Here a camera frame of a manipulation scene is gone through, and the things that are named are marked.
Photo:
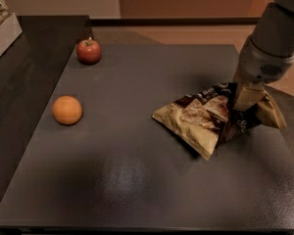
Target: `gray robot arm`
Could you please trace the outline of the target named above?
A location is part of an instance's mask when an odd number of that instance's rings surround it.
[[[234,81],[256,90],[281,79],[294,64],[294,0],[273,1],[240,51],[234,77]],[[245,103],[238,102],[234,109],[244,111],[256,102]]]

